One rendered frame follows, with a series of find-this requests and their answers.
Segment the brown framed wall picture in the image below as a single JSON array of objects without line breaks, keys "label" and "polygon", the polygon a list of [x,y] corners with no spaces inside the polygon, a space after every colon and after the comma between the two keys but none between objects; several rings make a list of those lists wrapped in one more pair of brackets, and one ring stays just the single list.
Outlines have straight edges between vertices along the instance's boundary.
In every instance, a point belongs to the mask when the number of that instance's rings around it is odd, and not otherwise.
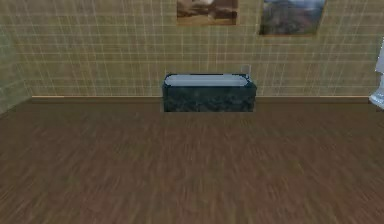
[{"label": "brown framed wall picture", "polygon": [[235,25],[238,0],[177,0],[178,25],[208,26]]}]

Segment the mountain landscape wall picture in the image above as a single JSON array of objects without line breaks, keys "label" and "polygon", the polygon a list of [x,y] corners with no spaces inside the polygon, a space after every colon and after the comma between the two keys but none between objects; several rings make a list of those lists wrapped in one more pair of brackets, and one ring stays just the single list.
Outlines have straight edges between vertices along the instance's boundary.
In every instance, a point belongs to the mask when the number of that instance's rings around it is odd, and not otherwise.
[{"label": "mountain landscape wall picture", "polygon": [[326,0],[263,0],[260,35],[314,35]]}]

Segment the white toilet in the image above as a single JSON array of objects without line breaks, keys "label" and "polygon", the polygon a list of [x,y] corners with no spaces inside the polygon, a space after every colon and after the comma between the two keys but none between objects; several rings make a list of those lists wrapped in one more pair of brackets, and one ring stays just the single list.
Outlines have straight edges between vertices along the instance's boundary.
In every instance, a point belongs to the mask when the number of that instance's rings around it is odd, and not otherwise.
[{"label": "white toilet", "polygon": [[380,45],[375,71],[380,74],[378,88],[369,96],[369,101],[384,110],[384,37]]}]

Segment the dark green marble bathtub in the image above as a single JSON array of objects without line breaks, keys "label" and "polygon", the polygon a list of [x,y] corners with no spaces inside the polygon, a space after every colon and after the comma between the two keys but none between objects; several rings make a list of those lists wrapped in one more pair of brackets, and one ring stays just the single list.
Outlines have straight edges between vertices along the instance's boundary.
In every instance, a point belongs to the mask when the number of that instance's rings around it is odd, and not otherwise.
[{"label": "dark green marble bathtub", "polygon": [[165,112],[252,112],[257,86],[248,74],[167,74]]}]

